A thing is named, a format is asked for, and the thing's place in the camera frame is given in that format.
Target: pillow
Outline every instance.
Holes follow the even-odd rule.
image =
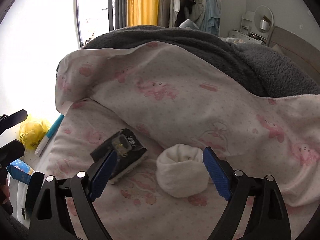
[[[272,47],[272,49],[273,49],[274,51],[278,52],[279,54],[285,56],[284,53],[282,52],[280,46],[279,46],[278,44],[274,45],[274,46]]]

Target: silver screw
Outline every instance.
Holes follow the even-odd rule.
[[[77,177],[78,178],[83,178],[85,176],[85,172],[84,171],[79,171],[78,173],[77,173]]]
[[[271,175],[267,175],[267,180],[269,180],[269,181],[273,181],[273,180],[274,180],[274,178],[273,178],[273,176],[271,176]]]
[[[236,170],[235,175],[241,177],[243,175],[243,172],[241,170]]]
[[[53,179],[54,179],[54,176],[48,176],[45,180],[47,181],[47,182],[50,182],[50,181],[53,181]]]

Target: gray curtain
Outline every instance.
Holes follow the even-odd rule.
[[[158,26],[169,27],[170,0],[159,0]]]
[[[115,29],[127,27],[127,0],[115,0]]]

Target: blue marker pen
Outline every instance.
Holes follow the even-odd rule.
[[[58,119],[53,123],[53,125],[50,127],[49,131],[47,131],[47,133],[45,134],[45,136],[43,137],[43,139],[41,140],[41,142],[39,143],[36,151],[35,151],[35,155],[36,156],[40,156],[44,147],[47,145],[48,141],[50,140],[50,138],[52,137],[52,135],[55,133],[55,131],[59,128],[62,120],[64,118],[64,115],[60,115],[58,117]]]

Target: white dresser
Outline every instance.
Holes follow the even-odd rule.
[[[258,41],[254,38],[251,38],[251,37],[239,32],[239,31],[235,31],[235,30],[229,32],[229,37],[239,38],[239,39],[243,40],[245,43],[254,43],[254,44],[264,45],[264,42]]]

